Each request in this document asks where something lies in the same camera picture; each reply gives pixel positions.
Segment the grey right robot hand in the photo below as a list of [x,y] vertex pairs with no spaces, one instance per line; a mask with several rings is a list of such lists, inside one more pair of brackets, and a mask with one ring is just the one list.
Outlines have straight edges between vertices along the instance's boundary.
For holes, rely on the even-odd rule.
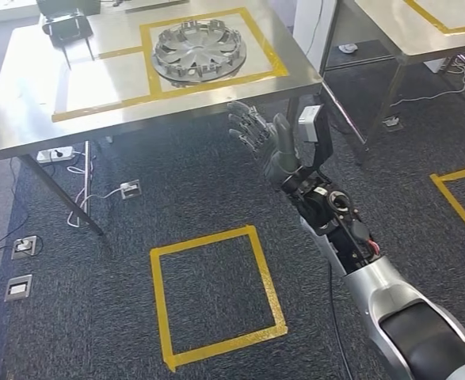
[[240,101],[227,104],[228,120],[234,126],[229,135],[252,153],[261,173],[276,189],[300,167],[294,143],[293,127],[281,113],[271,122],[254,106]]

